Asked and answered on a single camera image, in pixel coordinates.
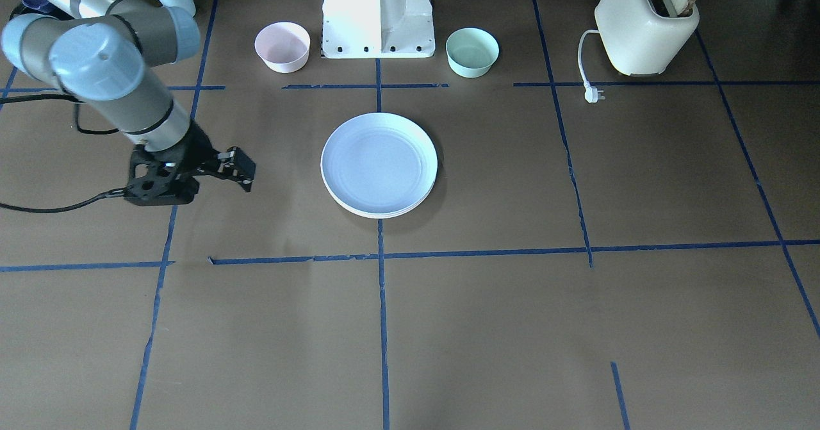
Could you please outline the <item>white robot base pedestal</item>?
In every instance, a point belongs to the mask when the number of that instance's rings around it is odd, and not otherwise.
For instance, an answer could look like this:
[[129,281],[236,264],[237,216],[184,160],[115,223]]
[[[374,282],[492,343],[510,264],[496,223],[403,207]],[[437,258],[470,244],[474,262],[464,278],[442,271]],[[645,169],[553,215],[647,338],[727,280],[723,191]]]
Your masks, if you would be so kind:
[[323,0],[328,59],[418,59],[434,55],[431,0]]

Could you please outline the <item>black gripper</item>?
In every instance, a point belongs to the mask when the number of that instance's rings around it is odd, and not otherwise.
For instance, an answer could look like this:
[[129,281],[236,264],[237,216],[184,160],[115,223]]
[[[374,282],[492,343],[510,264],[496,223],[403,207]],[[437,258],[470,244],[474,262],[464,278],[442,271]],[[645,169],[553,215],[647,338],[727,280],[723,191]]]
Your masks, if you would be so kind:
[[147,152],[147,158],[161,177],[186,177],[218,171],[221,179],[232,181],[246,193],[252,190],[257,164],[240,147],[224,153],[214,149],[208,135],[194,121],[185,136],[170,149]]

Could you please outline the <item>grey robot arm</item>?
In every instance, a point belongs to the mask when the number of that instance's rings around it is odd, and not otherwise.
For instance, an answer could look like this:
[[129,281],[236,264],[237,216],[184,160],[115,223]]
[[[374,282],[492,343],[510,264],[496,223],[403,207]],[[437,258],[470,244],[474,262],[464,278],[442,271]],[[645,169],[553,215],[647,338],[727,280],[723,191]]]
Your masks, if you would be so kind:
[[23,13],[2,32],[6,59],[32,79],[94,108],[134,144],[126,199],[190,202],[197,176],[249,192],[255,163],[237,147],[221,153],[153,71],[199,51],[192,15],[142,0],[46,0],[69,13]]

